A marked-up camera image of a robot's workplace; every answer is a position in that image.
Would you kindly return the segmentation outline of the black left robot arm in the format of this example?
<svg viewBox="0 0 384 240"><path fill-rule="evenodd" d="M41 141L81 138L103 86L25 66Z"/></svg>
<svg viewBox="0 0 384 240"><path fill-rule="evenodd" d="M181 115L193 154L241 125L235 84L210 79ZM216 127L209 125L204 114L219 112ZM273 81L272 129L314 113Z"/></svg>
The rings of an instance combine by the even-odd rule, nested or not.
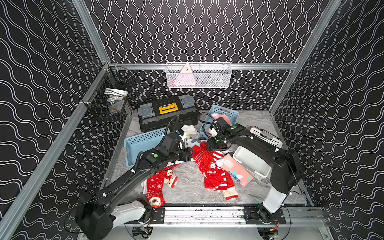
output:
<svg viewBox="0 0 384 240"><path fill-rule="evenodd" d="M116 181L94 193L79 197L75 222L89 240L104 239L113 228L134 222L151 220L152 207L143 200L125 204L127 194L138 185L179 159L185 140L176 133L167 133L160 143L137 156L134 166Z"/></svg>

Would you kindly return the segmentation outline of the red christmas sock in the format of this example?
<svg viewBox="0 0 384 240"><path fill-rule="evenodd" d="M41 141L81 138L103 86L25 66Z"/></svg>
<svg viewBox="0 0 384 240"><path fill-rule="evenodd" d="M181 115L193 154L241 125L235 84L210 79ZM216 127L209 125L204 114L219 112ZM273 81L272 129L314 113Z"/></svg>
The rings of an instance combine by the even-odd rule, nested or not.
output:
<svg viewBox="0 0 384 240"><path fill-rule="evenodd" d="M231 175L219 168L212 158L212 151L207 150L207 143L202 142L200 146L194 146L192 161L195 162L204 176L205 188L222 192L228 201L238 198L238 192Z"/></svg>

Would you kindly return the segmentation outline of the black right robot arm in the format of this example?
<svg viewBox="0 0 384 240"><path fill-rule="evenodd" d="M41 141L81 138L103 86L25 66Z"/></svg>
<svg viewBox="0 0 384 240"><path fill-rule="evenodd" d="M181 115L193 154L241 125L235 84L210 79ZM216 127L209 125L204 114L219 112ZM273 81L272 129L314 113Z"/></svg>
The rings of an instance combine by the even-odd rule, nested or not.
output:
<svg viewBox="0 0 384 240"><path fill-rule="evenodd" d="M219 129L215 137L208 138L208 149L223 150L231 144L252 153L251 163L260 159L272 168L272 184L267 197L260 205L261 213L275 214L282 206L294 186L302 179L299 155L293 150L276 147L252 134L246 127L235 124Z"/></svg>

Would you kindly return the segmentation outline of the pink sock with teal patches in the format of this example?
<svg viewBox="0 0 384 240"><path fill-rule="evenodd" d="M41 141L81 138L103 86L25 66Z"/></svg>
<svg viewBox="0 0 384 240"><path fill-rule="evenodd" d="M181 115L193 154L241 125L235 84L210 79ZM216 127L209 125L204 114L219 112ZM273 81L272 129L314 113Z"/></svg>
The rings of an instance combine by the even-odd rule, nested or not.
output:
<svg viewBox="0 0 384 240"><path fill-rule="evenodd" d="M230 118L227 117L225 114L218 114L218 113L213 113L212 117L214 118L214 122L217 123L218 126L232 126L233 123L231 122Z"/></svg>

